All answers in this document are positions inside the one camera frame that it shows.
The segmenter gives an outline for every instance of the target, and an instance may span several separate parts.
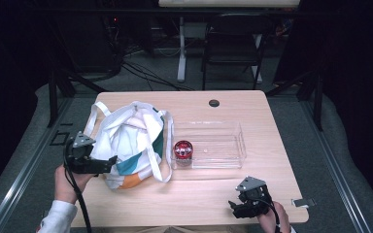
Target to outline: person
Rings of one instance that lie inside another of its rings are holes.
[[[78,208],[75,206],[77,195],[72,185],[65,177],[65,168],[60,165],[54,173],[55,192],[54,200],[48,215],[42,219],[38,226],[37,233],[67,233],[70,231],[72,220],[77,214]],[[81,191],[85,190],[86,184],[94,177],[94,174],[74,174],[75,182]],[[275,210],[280,218],[282,233],[293,233],[293,228],[289,225],[288,214],[283,205],[274,202]],[[265,233],[275,233],[276,221],[274,212],[271,210],[265,215],[257,216],[261,228]]]

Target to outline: tote bag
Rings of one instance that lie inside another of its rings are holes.
[[[110,112],[102,102],[91,107],[85,134],[90,136],[98,114],[105,115],[95,136],[90,156],[93,159],[108,160],[117,155],[118,160],[111,172],[105,174],[109,188],[129,188],[139,184],[151,175],[167,183],[172,176],[171,135],[173,119],[167,111],[158,111],[153,105],[139,101]],[[164,148],[164,123],[168,125],[165,160],[169,175],[163,179],[159,169]]]

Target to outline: transparent tray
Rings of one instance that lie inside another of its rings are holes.
[[[173,169],[241,168],[247,157],[237,121],[177,122],[173,128],[172,147],[180,141],[193,147],[191,159],[179,159],[172,150]]]

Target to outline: chair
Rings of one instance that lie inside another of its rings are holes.
[[[201,64],[202,89],[207,82],[207,64],[221,66],[256,66],[254,86],[259,76],[265,42],[275,30],[271,18],[261,14],[221,14],[212,17],[205,31]]]

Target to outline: table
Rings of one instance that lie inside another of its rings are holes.
[[[218,107],[209,105],[213,99],[220,101]],[[241,169],[177,169],[169,183],[159,183],[150,177],[130,189],[111,190],[103,176],[94,178],[84,192],[93,227],[139,229],[137,227],[256,223],[255,218],[235,218],[227,203],[228,200],[239,203],[235,187],[246,176],[266,181],[273,200],[284,205],[290,222],[308,220],[306,209],[291,204],[291,199],[302,196],[263,92],[104,92],[98,95],[97,101],[105,103],[111,111],[132,101],[153,104],[171,113],[175,128],[181,122],[238,120],[247,158]],[[96,120],[92,138],[102,118],[99,115]],[[167,172],[165,164],[160,164],[164,173]],[[84,226],[82,212],[78,210],[72,227]]]
[[[159,7],[167,8],[296,8],[300,0],[159,0]],[[185,51],[185,23],[180,17],[180,62],[178,65],[178,82],[185,81],[186,72],[186,51]],[[252,67],[253,74],[256,74],[257,67]]]

